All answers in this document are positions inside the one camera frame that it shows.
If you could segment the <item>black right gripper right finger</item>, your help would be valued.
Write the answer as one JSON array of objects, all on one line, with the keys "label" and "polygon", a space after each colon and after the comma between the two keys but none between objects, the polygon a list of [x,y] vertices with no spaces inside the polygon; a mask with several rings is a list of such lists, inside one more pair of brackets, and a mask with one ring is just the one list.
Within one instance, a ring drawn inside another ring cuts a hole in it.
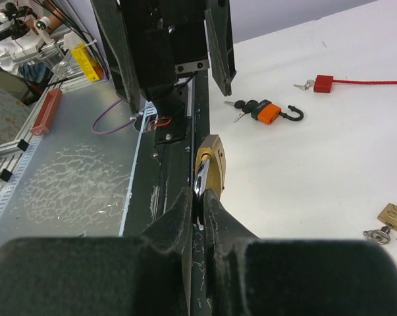
[{"label": "black right gripper right finger", "polygon": [[214,315],[397,315],[397,268],[362,240],[260,239],[213,190],[201,199]]}]

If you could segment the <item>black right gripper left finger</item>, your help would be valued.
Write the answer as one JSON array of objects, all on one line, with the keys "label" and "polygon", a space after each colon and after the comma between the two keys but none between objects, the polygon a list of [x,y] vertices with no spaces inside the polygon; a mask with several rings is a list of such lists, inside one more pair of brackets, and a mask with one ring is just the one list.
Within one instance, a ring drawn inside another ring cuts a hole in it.
[{"label": "black right gripper left finger", "polygon": [[0,248],[0,315],[188,315],[192,191],[130,237],[19,238]]}]

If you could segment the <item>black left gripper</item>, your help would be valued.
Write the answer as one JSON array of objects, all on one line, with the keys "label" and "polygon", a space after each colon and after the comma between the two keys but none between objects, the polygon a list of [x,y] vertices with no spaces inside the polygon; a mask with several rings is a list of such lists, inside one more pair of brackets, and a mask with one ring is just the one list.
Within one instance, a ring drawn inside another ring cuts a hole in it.
[{"label": "black left gripper", "polygon": [[141,95],[168,95],[203,68],[224,96],[236,75],[230,1],[92,1],[117,95],[131,113]]}]

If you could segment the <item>large brass padlock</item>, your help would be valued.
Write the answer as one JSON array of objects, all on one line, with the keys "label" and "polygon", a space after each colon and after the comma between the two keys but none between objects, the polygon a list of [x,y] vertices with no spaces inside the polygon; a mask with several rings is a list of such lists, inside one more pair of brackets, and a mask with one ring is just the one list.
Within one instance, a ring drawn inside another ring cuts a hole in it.
[{"label": "large brass padlock", "polygon": [[212,189],[217,197],[225,187],[226,157],[223,143],[219,135],[208,135],[198,148],[195,165],[194,193],[196,215],[194,225],[204,228],[203,195],[206,189]]}]

